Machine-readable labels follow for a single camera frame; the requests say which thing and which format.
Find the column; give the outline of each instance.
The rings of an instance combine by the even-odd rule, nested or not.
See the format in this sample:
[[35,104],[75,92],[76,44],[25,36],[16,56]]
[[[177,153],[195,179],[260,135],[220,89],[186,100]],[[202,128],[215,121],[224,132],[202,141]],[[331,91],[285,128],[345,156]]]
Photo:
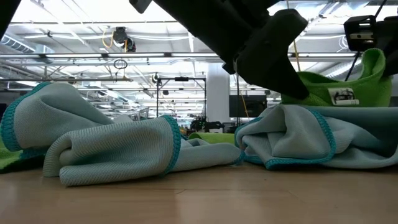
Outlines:
[[[229,118],[229,77],[222,63],[210,63],[207,73],[207,117],[208,121],[231,122]],[[211,132],[222,133],[222,129]]]

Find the label on green bag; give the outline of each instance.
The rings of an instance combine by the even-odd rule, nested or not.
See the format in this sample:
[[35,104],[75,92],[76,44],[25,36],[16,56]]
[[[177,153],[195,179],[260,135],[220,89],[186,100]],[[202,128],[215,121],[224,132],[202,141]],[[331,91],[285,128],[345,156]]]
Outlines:
[[329,88],[331,102],[335,106],[358,105],[352,88]]

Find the towel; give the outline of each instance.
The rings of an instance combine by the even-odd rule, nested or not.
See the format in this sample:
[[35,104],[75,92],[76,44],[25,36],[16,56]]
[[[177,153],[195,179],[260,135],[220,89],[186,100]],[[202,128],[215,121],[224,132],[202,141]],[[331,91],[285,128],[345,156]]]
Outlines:
[[234,134],[226,133],[192,133],[189,139],[202,139],[210,144],[222,142],[234,144]]
[[0,154],[0,161],[7,156],[15,163],[45,155],[44,176],[59,176],[66,186],[237,164],[244,157],[232,144],[181,139],[171,116],[112,121],[64,83],[40,84],[13,102],[1,129],[11,154]]
[[12,102],[3,114],[0,132],[8,151],[0,149],[0,172],[23,169],[32,160],[42,164],[50,145],[68,131],[112,123],[75,87],[41,83]]
[[282,95],[282,103],[309,106],[389,106],[392,83],[391,77],[383,76],[386,67],[383,51],[365,51],[361,63],[361,77],[347,82],[312,72],[297,72],[310,94],[304,100]]
[[278,105],[236,130],[245,160],[278,169],[320,164],[374,169],[398,163],[398,108]]

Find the wooden table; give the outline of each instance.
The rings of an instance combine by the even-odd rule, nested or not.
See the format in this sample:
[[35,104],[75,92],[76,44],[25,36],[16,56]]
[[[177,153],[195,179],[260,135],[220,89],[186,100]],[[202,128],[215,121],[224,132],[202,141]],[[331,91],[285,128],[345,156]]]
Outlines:
[[269,172],[245,164],[66,188],[0,175],[0,223],[397,223],[398,169]]

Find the light blue towel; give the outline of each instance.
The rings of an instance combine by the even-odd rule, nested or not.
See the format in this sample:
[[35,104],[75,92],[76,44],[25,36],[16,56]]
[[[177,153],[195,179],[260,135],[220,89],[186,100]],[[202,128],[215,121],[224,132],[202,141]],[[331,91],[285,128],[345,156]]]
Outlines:
[[398,108],[278,105],[236,130],[246,161],[372,169],[398,163]]
[[111,121],[69,84],[44,83],[15,101],[2,124],[4,145],[26,157],[45,154],[45,177],[66,186],[100,184],[236,164],[232,144],[181,140],[171,116]]

